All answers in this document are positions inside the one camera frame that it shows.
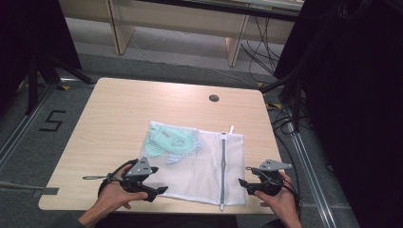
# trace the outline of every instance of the hand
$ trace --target hand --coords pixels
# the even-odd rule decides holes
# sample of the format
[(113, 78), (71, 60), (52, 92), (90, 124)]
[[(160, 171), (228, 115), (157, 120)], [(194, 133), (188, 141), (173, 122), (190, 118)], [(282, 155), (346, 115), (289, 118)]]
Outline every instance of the hand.
[[(130, 164), (125, 166), (116, 175), (121, 176), (130, 167)], [(121, 206), (130, 209), (131, 206), (128, 204), (130, 201), (144, 200), (146, 198), (148, 198), (146, 192), (129, 193), (118, 182), (111, 182), (105, 186), (95, 204), (79, 218), (79, 221), (85, 227), (93, 227), (99, 220), (105, 218), (109, 213), (116, 211)]]
[[(279, 173), (286, 180), (284, 184), (291, 187), (289, 183), (291, 178), (283, 172)], [(294, 195), (286, 188), (282, 187), (279, 193), (273, 197), (260, 191), (255, 191), (255, 196), (263, 200), (260, 206), (270, 207), (287, 228), (302, 227), (298, 219)]]

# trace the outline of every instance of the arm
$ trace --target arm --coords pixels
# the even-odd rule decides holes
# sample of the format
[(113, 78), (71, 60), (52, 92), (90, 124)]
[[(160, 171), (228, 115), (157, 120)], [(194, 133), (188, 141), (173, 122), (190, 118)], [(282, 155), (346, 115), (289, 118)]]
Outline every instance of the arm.
[[(280, 172), (280, 174), (286, 181), (291, 182), (290, 177), (288, 177), (285, 173)], [(294, 196), (287, 189), (281, 188), (280, 192), (273, 197), (268, 196), (263, 192), (255, 191), (255, 196), (263, 200), (263, 202), (260, 204), (261, 206), (270, 207), (273, 210), (273, 212), (278, 216), (285, 227), (302, 227), (298, 219)]]

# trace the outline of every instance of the green fabric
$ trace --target green fabric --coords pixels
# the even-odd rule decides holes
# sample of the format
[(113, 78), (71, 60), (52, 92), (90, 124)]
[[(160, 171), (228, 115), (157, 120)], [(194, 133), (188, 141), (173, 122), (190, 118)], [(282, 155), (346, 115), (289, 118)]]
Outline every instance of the green fabric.
[(155, 158), (168, 154), (167, 162), (177, 162), (195, 153), (200, 145), (192, 130), (165, 125), (152, 125), (148, 130), (144, 149), (147, 156)]

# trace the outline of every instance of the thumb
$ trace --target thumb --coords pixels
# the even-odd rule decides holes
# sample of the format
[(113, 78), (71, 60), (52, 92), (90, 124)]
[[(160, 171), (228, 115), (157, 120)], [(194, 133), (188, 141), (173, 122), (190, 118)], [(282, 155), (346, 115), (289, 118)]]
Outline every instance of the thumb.
[(260, 191), (258, 191), (258, 190), (255, 191), (255, 196), (256, 196), (257, 198), (263, 200), (263, 201), (267, 204), (267, 206), (271, 206), (272, 203), (273, 203), (273, 197), (268, 196), (268, 195), (266, 195), (265, 193), (260, 192)]
[(137, 192), (137, 193), (130, 194), (131, 200), (144, 200), (147, 198), (148, 198), (148, 194), (146, 192)]

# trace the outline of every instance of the wooden table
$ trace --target wooden table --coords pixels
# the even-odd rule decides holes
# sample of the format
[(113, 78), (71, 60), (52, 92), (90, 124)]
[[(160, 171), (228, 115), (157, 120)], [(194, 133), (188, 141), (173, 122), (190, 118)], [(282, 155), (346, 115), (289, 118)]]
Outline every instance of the wooden table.
[[(219, 96), (211, 102), (210, 95)], [(55, 196), (42, 196), (44, 210), (86, 210), (97, 199), (104, 176), (122, 163), (138, 158), (150, 121), (197, 127), (244, 136), (245, 166), (258, 167), (266, 159), (280, 161), (278, 147), (262, 95), (257, 90), (103, 78), (98, 81), (67, 147), (49, 180)], [(246, 180), (259, 182), (246, 171)], [(131, 202), (133, 212), (267, 214), (260, 200), (246, 196), (246, 204), (225, 206), (157, 197), (152, 203)]]

